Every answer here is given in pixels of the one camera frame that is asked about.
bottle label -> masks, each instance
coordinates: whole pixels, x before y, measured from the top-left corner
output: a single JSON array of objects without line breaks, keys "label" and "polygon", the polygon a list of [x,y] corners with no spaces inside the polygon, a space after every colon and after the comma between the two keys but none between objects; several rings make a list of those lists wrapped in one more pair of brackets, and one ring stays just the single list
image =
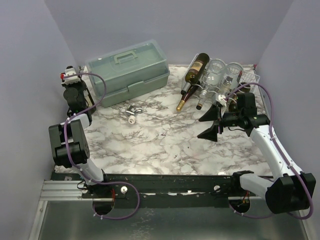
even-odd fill
[{"label": "bottle label", "polygon": [[190,67],[189,72],[197,74],[200,71],[203,64],[204,64],[203,61],[200,61],[200,60],[195,61]]}]

teal toolbox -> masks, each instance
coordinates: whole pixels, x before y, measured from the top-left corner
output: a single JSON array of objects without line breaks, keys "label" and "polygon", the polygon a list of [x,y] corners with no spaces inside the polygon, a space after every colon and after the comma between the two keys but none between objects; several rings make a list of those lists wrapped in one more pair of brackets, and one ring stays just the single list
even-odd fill
[{"label": "teal toolbox", "polygon": [[[106,83],[101,102],[105,108],[164,87],[170,75],[167,58],[155,40],[98,56],[87,61],[86,67]],[[103,82],[89,77],[95,95],[101,98]]]}]

white knob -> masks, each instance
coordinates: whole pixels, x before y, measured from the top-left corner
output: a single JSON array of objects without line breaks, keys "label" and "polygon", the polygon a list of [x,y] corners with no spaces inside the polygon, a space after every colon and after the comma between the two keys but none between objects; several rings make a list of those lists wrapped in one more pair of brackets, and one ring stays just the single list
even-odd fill
[{"label": "white knob", "polygon": [[126,186],[121,187],[121,193],[125,194],[128,191],[128,188]]},{"label": "white knob", "polygon": [[133,115],[131,115],[131,116],[129,117],[128,122],[129,122],[130,124],[135,124],[135,122],[136,122],[136,117],[133,116]]}]

toolbox handle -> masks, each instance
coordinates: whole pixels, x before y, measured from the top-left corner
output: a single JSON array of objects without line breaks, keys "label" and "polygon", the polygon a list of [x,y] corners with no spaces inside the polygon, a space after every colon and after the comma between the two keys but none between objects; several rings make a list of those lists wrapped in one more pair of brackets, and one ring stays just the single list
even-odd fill
[{"label": "toolbox handle", "polygon": [[131,51],[126,51],[126,52],[123,52],[123,53],[120,53],[120,54],[117,54],[117,55],[114,56],[115,64],[119,64],[120,63],[119,62],[119,58],[127,56],[127,55],[130,55],[130,54],[133,55],[133,59],[138,57],[137,54],[134,51],[132,51],[132,50]]}]

gray veining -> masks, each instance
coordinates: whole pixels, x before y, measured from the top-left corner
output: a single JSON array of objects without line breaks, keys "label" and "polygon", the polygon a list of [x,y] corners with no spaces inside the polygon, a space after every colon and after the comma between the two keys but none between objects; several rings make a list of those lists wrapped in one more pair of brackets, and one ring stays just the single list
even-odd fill
[{"label": "gray veining", "polygon": [[[260,150],[242,131],[226,129],[218,142],[197,139],[212,125],[198,122],[211,104],[196,110],[198,100],[191,98],[176,112],[186,69],[170,66],[167,86],[108,108],[98,106],[92,125],[85,130],[93,162],[113,174],[231,175],[251,170],[270,175]],[[89,79],[83,79],[94,96]],[[256,95],[257,107],[263,112],[257,89]],[[133,125],[125,114],[129,105],[143,110]],[[62,166],[55,171],[72,172]]]}]

